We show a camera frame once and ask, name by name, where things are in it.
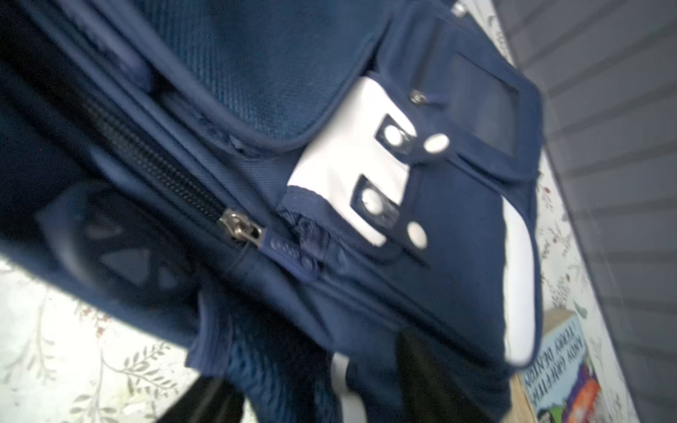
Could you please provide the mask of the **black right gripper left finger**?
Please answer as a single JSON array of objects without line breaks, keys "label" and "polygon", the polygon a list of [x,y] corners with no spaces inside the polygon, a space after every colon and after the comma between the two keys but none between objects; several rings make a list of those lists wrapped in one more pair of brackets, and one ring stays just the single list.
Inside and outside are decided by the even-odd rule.
[{"label": "black right gripper left finger", "polygon": [[228,380],[199,377],[157,423],[238,423],[244,396]]}]

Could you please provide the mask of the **purple 143-storey treehouse book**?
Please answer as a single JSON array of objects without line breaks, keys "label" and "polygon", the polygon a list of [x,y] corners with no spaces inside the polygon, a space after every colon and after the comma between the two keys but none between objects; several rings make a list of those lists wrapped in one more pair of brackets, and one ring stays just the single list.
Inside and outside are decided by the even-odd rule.
[{"label": "purple 143-storey treehouse book", "polygon": [[548,310],[532,366],[511,379],[505,422],[608,422],[599,375],[575,312]]}]

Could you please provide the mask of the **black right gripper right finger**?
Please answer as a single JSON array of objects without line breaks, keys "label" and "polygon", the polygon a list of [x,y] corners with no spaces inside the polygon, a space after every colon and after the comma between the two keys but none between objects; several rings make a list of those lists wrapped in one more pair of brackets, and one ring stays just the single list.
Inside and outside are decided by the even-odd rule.
[{"label": "black right gripper right finger", "polygon": [[426,345],[409,330],[397,339],[398,379],[407,422],[490,422],[441,367]]}]

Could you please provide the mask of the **navy blue student backpack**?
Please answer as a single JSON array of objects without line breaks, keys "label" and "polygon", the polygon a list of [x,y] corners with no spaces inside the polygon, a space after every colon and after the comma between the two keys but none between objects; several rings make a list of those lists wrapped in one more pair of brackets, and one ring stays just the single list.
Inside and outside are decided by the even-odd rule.
[{"label": "navy blue student backpack", "polygon": [[541,94],[455,1],[4,1],[1,250],[262,422],[490,422],[539,349]]}]

